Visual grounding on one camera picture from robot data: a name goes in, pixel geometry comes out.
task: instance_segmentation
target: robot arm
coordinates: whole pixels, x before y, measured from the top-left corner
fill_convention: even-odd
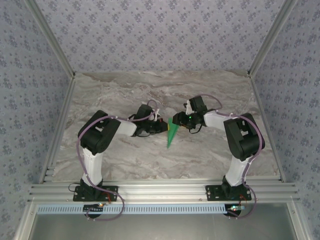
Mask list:
[[[173,117],[174,124],[186,127],[189,132],[197,125],[225,131],[232,159],[230,168],[223,177],[222,189],[226,198],[231,200],[234,192],[239,195],[237,189],[242,188],[242,177],[248,160],[259,149],[258,133],[248,122],[239,117],[224,116],[218,114],[215,109],[208,110],[201,96],[189,99],[184,107],[185,112],[179,112]],[[256,124],[250,113],[242,116]],[[262,148],[264,147],[265,141],[262,139]]]
[[[141,105],[137,114],[134,114],[133,119],[142,119],[152,114],[153,109],[148,105]],[[94,121],[106,117],[104,111],[97,111],[88,122],[81,128],[79,135]],[[103,152],[108,148],[113,137],[117,134],[126,135],[129,137],[140,136],[141,133],[153,135],[162,133],[168,130],[168,124],[157,115],[154,120],[145,119],[142,121],[126,121],[118,118],[107,118],[89,128],[80,140],[80,145],[83,148],[84,165],[87,174],[92,183],[98,187],[102,187],[103,178],[101,174]],[[101,191],[96,190],[91,186],[87,179],[87,175],[83,174],[80,180],[80,190],[86,192],[86,200],[97,200]]]

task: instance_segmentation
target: marble table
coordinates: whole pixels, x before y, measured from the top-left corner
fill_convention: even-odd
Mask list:
[[[265,149],[252,163],[249,176],[278,175],[278,167],[248,77],[230,71],[164,71],[77,73],[53,180],[79,181],[83,170],[77,159],[80,128],[97,111],[129,117],[153,99],[165,121],[184,111],[195,95],[212,94],[223,104],[221,112],[251,113],[265,139]],[[208,108],[218,104],[203,97]],[[232,154],[224,131],[203,127],[190,134],[180,127],[167,149],[167,132],[149,137],[116,135],[104,152],[105,180],[216,179],[229,169]]]

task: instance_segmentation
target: patterned wallpaper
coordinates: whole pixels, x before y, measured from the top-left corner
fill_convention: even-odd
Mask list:
[[[13,239],[69,83],[23,0],[0,1],[0,239]]]
[[[75,72],[249,69],[283,0],[36,0]]]
[[[300,0],[255,76],[288,181],[320,240],[320,2]]]

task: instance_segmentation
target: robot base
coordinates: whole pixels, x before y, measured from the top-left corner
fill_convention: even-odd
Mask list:
[[[118,186],[102,186],[102,181],[97,185],[99,188],[118,192]],[[73,194],[74,202],[115,202],[117,196],[111,193],[100,191],[92,186],[87,185],[82,179],[80,186],[76,186]]]
[[[217,201],[243,201],[242,198],[245,197],[245,200],[250,201],[251,193],[248,188],[243,184],[238,186],[230,186],[226,180],[226,176],[223,177],[221,185],[208,185],[205,186],[206,190],[206,199],[208,202],[217,202]]]

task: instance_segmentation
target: white zip tie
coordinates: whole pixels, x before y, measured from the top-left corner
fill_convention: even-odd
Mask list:
[[[155,111],[155,114],[154,114],[154,119],[153,119],[153,121],[157,121],[157,117],[158,117],[158,112],[159,112],[159,108]]]

